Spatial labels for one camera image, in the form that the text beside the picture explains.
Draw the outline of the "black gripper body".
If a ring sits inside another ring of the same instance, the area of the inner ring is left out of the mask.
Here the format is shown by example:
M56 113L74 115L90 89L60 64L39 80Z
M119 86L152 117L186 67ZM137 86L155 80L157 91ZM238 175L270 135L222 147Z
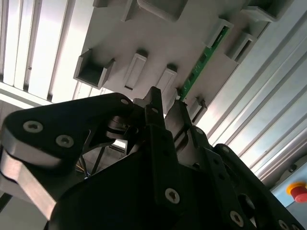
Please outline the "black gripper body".
M188 206L179 163L167 168L166 151L152 166L147 150L131 154L67 191L50 230L181 230Z

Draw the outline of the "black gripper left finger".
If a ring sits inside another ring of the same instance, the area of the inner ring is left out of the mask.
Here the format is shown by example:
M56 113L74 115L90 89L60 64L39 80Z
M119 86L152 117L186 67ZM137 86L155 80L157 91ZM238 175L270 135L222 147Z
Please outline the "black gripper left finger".
M127 142L125 157L147 150L158 172L163 169L158 164L163 151L168 153L167 168L178 164L165 127L161 92L152 87L140 104L110 93L8 115L2 126L0 171L50 221L64 194L86 180L75 171L80 157L117 139Z

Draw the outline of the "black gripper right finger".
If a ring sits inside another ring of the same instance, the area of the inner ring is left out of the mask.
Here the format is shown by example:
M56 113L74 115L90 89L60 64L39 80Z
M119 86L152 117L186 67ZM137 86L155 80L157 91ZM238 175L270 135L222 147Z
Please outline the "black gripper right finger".
M165 117L183 176L185 230L300 230L302 225L225 144L211 146L176 100Z

